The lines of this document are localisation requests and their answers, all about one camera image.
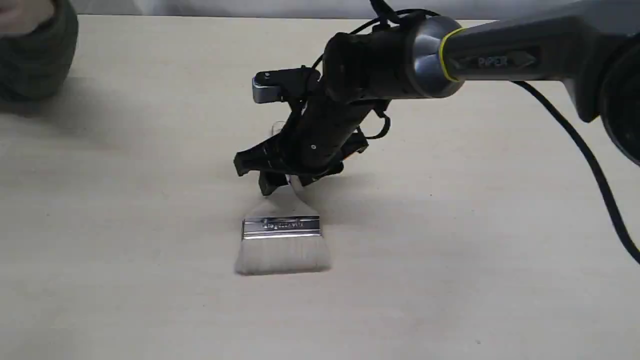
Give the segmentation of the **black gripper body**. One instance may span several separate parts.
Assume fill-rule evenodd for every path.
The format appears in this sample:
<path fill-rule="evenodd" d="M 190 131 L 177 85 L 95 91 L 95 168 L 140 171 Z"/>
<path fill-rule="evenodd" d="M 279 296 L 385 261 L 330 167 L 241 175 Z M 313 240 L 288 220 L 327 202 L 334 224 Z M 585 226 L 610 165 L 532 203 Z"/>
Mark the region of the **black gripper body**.
<path fill-rule="evenodd" d="M 341 173 L 346 158 L 368 147 L 359 126 L 371 112 L 370 101 L 341 104 L 316 93 L 287 103 L 290 116 L 267 142 L 280 157 L 274 173 L 298 177 L 306 187 Z"/>

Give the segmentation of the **green sleeved forearm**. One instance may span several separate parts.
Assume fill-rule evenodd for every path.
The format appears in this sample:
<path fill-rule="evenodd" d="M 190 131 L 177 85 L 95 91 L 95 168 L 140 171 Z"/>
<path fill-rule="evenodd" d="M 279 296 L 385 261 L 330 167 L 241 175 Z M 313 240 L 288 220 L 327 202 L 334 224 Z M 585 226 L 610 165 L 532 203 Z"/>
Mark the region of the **green sleeved forearm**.
<path fill-rule="evenodd" d="M 70 0 L 51 0 L 54 16 L 20 36 L 0 36 L 0 93 L 6 102 L 49 100 L 69 75 L 79 36 Z"/>

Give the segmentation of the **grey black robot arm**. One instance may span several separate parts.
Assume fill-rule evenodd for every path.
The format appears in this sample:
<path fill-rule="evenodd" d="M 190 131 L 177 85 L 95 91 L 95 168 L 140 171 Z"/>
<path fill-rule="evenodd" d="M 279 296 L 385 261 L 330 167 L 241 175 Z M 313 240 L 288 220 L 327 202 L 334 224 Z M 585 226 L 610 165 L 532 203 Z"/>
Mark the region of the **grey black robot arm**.
<path fill-rule="evenodd" d="M 579 0 L 527 16 L 462 27 L 455 19 L 380 0 L 368 34 L 338 32 L 322 71 L 263 71 L 254 101 L 286 101 L 280 133 L 233 160 L 239 176 L 259 171 L 264 195 L 297 176 L 308 185 L 343 170 L 366 148 L 355 130 L 392 100 L 441 99 L 470 81 L 562 82 L 580 120 L 601 117 L 615 146 L 639 162 L 639 2 Z"/>

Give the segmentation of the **bare human hand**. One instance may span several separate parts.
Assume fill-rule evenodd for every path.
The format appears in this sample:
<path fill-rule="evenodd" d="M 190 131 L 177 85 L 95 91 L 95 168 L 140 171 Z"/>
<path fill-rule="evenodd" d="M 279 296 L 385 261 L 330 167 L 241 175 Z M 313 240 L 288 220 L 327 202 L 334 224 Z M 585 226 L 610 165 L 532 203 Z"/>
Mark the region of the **bare human hand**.
<path fill-rule="evenodd" d="M 51 0 L 2 0 L 0 2 L 0 36 L 29 34 L 55 14 Z"/>

